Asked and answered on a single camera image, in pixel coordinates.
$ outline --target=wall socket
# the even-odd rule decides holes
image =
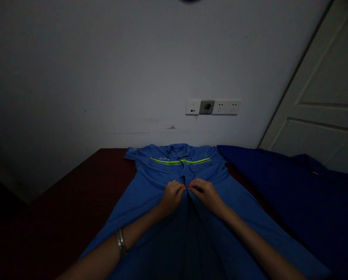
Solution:
[[[242,100],[216,100],[214,102],[213,115],[237,115]]]
[[[200,113],[201,100],[188,99],[187,107],[185,109],[186,115],[198,115]]]

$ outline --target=forearm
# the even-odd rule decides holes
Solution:
[[[291,263],[245,223],[231,208],[222,216],[273,280],[306,279]]]
[[[126,226],[122,230],[126,249],[130,250],[141,236],[162,218],[157,207],[155,207],[140,219]],[[120,251],[117,236],[114,233],[100,246],[77,261],[65,273],[57,278],[57,280],[106,279],[115,269],[119,260]]]

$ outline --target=finger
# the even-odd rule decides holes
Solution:
[[[202,196],[202,193],[200,193],[198,190],[194,189],[194,188],[190,188],[190,190],[192,191],[192,193],[194,193],[195,196],[197,196],[198,198],[200,198]]]
[[[203,179],[196,178],[191,183],[189,183],[188,187],[204,187],[207,182]]]
[[[180,200],[182,199],[182,194],[184,193],[185,190],[186,190],[186,188],[184,187],[184,188],[181,188],[181,189],[178,191],[178,194],[177,194],[177,196],[176,196],[176,200],[177,200],[178,203],[179,203]]]
[[[183,184],[179,183],[179,182],[177,182],[175,185],[173,185],[173,188],[174,188],[175,192],[177,192],[182,187],[185,188],[185,186]]]

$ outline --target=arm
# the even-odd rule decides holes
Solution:
[[[152,225],[170,215],[178,207],[184,191],[183,184],[177,181],[169,182],[159,205],[122,230],[127,250],[130,250]],[[114,233],[112,237],[77,261],[57,280],[106,279],[117,266],[119,259],[117,235]]]
[[[271,279],[306,279],[223,202],[212,183],[198,178],[193,180],[188,187],[210,211],[226,222],[241,238]],[[197,191],[194,187],[200,188],[203,192]]]

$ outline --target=white wall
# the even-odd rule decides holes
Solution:
[[[0,1],[0,159],[36,196],[102,147],[256,148],[328,0]],[[185,116],[188,98],[242,98]]]

